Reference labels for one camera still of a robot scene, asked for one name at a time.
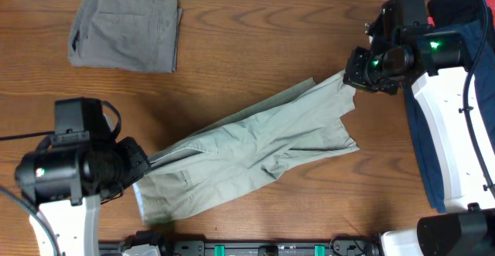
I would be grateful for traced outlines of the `light khaki shorts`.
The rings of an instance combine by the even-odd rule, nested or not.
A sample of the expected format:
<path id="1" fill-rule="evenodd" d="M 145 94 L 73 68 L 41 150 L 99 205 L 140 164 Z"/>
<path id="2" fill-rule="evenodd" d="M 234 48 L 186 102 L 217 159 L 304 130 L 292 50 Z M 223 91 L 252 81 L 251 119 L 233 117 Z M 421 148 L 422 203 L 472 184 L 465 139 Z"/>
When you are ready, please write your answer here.
<path id="1" fill-rule="evenodd" d="M 342 72 L 309 78 L 150 155 L 151 172 L 134 184 L 142 222 L 185 219 L 296 166 L 357 151 L 340 120 L 355 93 Z"/>

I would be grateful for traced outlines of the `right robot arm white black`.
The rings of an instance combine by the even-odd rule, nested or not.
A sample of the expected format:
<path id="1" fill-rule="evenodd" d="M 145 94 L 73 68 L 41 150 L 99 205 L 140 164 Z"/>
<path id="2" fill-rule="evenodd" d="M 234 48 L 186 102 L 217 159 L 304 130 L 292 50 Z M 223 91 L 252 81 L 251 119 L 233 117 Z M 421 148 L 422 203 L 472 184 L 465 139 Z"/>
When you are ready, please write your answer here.
<path id="1" fill-rule="evenodd" d="M 389 0 L 343 81 L 402 91 L 415 156 L 437 214 L 378 234 L 368 255 L 494 253 L 494 27 L 486 0 Z"/>

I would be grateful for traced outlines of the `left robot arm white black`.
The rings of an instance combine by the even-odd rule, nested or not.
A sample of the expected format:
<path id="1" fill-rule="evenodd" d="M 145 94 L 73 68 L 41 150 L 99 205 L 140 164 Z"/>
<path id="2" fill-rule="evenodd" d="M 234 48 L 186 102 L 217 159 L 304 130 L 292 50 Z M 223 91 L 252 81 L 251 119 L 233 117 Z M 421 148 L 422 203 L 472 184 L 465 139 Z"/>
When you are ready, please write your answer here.
<path id="1" fill-rule="evenodd" d="M 101 205 L 121 197 L 150 169 L 132 137 L 119 139 L 107 101 L 80 97 L 55 103 L 55 130 L 15 169 L 42 255 L 98 255 Z"/>

